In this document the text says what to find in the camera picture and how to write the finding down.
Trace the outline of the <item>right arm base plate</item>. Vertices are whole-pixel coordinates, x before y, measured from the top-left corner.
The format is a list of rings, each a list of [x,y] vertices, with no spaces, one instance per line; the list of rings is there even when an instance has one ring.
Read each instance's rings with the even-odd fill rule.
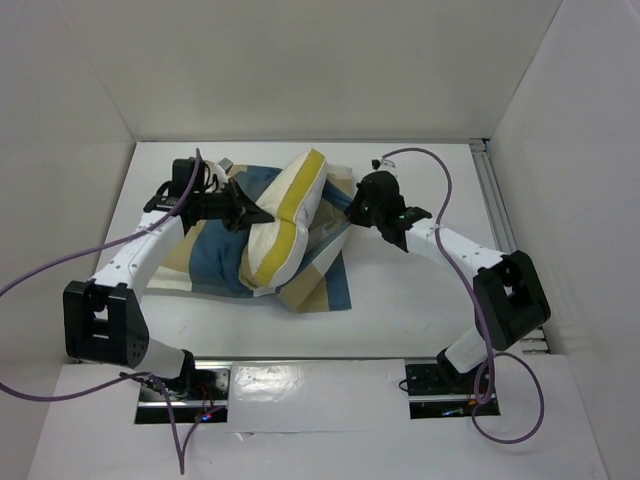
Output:
[[[398,388],[408,396],[412,420],[471,417],[476,407],[478,416],[500,415],[496,394],[480,406],[474,395],[473,377],[447,383],[435,362],[406,363],[405,378],[399,381]]]

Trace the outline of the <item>blue beige patchwork pillowcase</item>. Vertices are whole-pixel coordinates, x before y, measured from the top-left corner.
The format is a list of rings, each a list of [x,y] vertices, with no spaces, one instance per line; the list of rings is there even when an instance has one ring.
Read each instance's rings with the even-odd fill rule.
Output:
[[[170,252],[147,290],[242,300],[274,296],[288,310],[300,314],[348,310],[351,296],[343,247],[350,224],[344,210],[353,195],[352,170],[329,164],[301,266],[283,286],[269,290],[248,283],[244,278],[248,233],[233,233],[220,220],[207,220],[191,228]]]

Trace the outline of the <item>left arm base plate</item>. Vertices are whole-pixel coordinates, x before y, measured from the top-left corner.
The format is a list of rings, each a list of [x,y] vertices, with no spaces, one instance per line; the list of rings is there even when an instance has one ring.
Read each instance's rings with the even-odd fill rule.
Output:
[[[226,423],[231,366],[229,364],[196,365],[195,385],[187,392],[168,390],[176,424]],[[151,380],[142,380],[134,417],[136,425],[168,425],[169,410],[160,388]]]

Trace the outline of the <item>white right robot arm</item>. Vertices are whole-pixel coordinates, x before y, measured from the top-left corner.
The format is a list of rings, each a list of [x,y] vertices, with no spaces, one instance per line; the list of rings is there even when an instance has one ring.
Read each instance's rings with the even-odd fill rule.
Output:
[[[481,319],[486,321],[492,349],[502,352],[551,317],[529,255],[485,248],[440,225],[426,210],[408,207],[396,177],[388,171],[372,172],[356,184],[346,215],[354,225],[376,228],[399,249],[460,273],[470,286],[475,326],[436,357],[436,379],[448,392],[460,391],[487,359]]]

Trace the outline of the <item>cream and yellow pillow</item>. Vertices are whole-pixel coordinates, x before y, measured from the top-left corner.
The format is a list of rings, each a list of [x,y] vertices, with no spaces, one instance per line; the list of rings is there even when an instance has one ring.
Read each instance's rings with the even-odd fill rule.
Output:
[[[239,278],[255,295],[306,298],[337,260],[348,236],[344,211],[354,196],[351,168],[309,148],[291,160],[256,204],[275,221],[252,225]]]

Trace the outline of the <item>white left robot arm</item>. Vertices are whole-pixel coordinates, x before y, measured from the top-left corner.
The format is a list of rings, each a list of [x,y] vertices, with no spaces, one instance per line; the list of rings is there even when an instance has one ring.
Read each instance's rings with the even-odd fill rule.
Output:
[[[231,166],[228,160],[208,165],[199,154],[175,160],[170,179],[146,203],[135,232],[119,242],[113,259],[90,279],[66,286],[70,357],[148,372],[176,399],[189,397],[209,379],[191,352],[150,336],[140,300],[162,261],[198,222],[219,220],[231,232],[273,222],[229,178]]]

